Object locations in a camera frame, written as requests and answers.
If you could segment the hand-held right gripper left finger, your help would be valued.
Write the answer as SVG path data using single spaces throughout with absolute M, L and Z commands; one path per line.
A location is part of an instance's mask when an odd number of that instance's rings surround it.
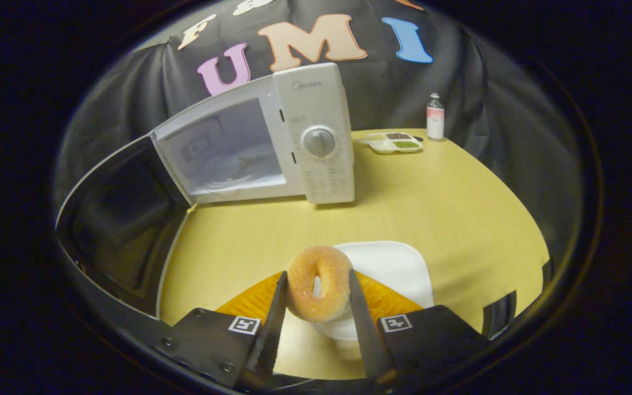
M 286 313 L 287 273 L 253 286 L 261 315 L 194 308 L 155 338 L 155 351 L 209 382 L 264 387 L 273 375 Z

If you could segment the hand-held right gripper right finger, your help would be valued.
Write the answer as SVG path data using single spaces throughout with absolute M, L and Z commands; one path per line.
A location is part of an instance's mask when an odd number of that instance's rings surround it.
M 436 384 L 466 369 L 489 340 L 444 306 L 374 322 L 356 270 L 349 297 L 366 377 L 379 386 Z

